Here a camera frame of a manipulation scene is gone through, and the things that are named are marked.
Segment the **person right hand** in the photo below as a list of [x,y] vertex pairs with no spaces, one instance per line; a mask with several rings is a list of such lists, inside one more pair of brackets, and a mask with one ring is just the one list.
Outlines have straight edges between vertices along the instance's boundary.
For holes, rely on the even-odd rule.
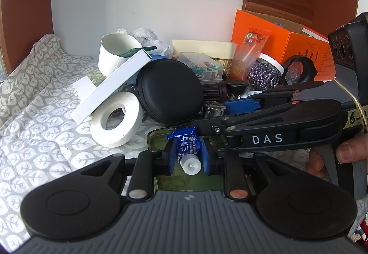
[[[343,142],[336,151],[337,160],[342,164],[353,163],[368,157],[368,139],[367,134],[356,136]],[[306,172],[318,178],[324,178],[329,173],[324,165],[324,158],[315,150],[309,152],[309,162],[306,166]]]

